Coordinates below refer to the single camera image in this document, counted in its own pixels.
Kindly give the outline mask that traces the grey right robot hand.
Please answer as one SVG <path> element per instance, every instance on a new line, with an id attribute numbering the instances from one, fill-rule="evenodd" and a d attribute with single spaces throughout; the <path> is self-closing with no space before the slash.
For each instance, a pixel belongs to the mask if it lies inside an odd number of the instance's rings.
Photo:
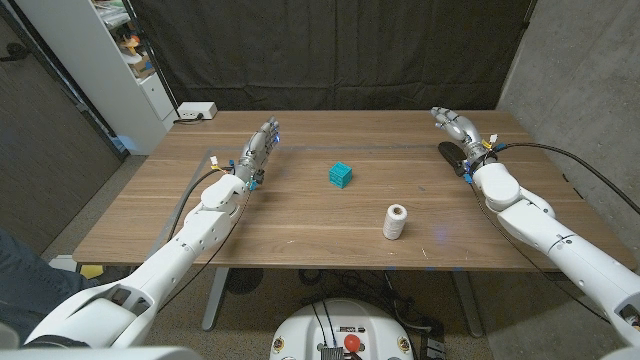
<path id="1" fill-rule="evenodd" d="M 444 107 L 433 107 L 430 113 L 436 126 L 459 142 L 473 172 L 497 161 L 497 155 L 482 143 L 478 130 L 467 117 Z"/>

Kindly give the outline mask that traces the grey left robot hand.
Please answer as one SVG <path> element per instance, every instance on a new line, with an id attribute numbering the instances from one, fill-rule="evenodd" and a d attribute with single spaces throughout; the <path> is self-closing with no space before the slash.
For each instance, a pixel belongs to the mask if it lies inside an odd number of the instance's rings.
<path id="1" fill-rule="evenodd" d="M 264 181 L 264 167 L 272 150 L 280 142 L 279 122 L 271 116 L 244 145 L 234 166 L 234 175 L 254 190 Z"/>

